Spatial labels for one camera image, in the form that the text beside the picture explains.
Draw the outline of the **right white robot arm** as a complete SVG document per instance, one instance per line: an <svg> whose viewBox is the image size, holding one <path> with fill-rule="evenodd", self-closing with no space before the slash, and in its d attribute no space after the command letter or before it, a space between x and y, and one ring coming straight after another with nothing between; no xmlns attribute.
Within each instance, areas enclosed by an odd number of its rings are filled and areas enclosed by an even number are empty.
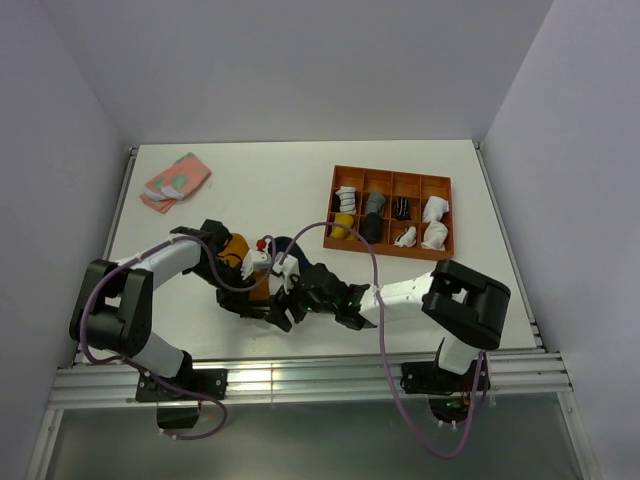
<svg viewBox="0 0 640 480"><path fill-rule="evenodd" d="M432 368L435 383L446 390L466 379L480 352L499 348L511 298L503 283L453 260L377 287L347 284L322 263L300 272L297 260L287 258L269 275L269 293L266 320L286 332L309 313L331 315L355 331L381 320L432 319L446 331Z"/></svg>

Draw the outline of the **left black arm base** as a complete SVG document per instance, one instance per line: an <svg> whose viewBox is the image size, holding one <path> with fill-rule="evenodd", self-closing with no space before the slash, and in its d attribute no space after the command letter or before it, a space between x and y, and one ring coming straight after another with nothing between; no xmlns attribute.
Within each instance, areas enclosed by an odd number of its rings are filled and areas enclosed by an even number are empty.
<svg viewBox="0 0 640 480"><path fill-rule="evenodd" d="M194 441L221 431L228 420L222 403L226 396L228 370L224 368L193 370L175 379L147 371L139 375L135 401L156 405L156 424L161 434L174 440ZM221 419L209 431L194 433L205 403L219 408Z"/></svg>

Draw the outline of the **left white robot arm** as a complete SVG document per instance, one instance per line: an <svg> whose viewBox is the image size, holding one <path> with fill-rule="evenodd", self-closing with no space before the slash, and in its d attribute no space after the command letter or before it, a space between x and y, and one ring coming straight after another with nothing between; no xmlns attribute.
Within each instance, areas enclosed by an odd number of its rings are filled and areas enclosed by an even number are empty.
<svg viewBox="0 0 640 480"><path fill-rule="evenodd" d="M177 227L169 239L118 262L95 260L83 278L69 333L95 364L129 361L159 376L159 388L183 399L195 386L189 353L152 330L153 295L176 275L194 274L215 288L218 305L242 318L263 319L269 307L264 277L244 278L249 246L223 223Z"/></svg>

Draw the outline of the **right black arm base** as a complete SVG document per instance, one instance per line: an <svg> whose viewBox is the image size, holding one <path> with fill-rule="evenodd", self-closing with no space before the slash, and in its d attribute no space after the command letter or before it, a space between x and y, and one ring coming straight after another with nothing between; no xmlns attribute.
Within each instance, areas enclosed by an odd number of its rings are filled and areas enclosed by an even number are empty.
<svg viewBox="0 0 640 480"><path fill-rule="evenodd" d="M404 362L400 386L405 394L426 395L431 414L438 421L461 423L470 409L476 365L474 360L465 374L457 375L439 369L434 361Z"/></svg>

